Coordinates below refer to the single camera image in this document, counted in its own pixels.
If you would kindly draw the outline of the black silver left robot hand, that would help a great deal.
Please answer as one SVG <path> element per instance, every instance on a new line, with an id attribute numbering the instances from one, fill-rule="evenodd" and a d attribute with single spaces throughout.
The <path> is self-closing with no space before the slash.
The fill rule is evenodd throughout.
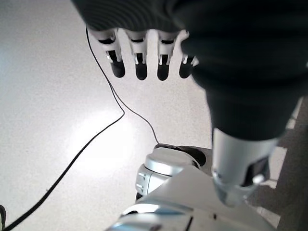
<path id="1" fill-rule="evenodd" d="M 212 122 L 213 182 L 236 206 L 265 179 L 267 159 L 298 100 L 308 92 L 305 0 L 75 0 L 103 31 L 187 30 L 182 52 L 195 56 Z"/>

